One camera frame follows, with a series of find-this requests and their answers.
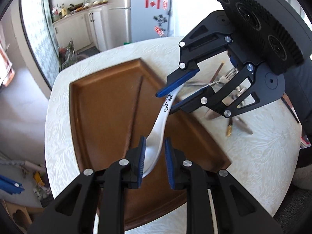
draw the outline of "gray refrigerator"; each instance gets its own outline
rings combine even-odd
[[[109,0],[110,43],[125,43],[168,36],[171,0]]]

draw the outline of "spoon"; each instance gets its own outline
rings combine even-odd
[[[146,138],[146,151],[144,158],[144,169],[143,177],[147,176],[155,167],[158,158],[160,156],[160,151],[163,146],[163,134],[165,132],[165,126],[167,118],[174,103],[175,98],[179,91],[183,88],[183,84],[178,88],[174,89],[168,94],[165,102],[160,110],[160,113],[155,121],[154,127],[151,133]]]

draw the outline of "kitchen cabinet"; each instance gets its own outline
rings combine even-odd
[[[105,41],[101,9],[89,10],[88,17],[94,45],[100,52],[106,51],[107,44]]]
[[[53,24],[59,46],[67,47],[73,39],[75,50],[80,50],[91,44],[87,30],[85,13],[72,15]]]

